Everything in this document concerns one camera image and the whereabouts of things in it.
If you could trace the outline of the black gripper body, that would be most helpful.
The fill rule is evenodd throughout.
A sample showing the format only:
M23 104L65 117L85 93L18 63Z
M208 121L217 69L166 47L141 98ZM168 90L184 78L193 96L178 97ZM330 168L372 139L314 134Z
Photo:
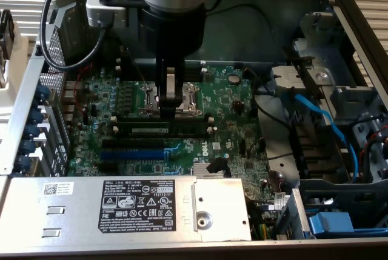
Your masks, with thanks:
M202 46L206 23L204 4L182 13L152 7L138 11L139 40L157 61L181 62Z

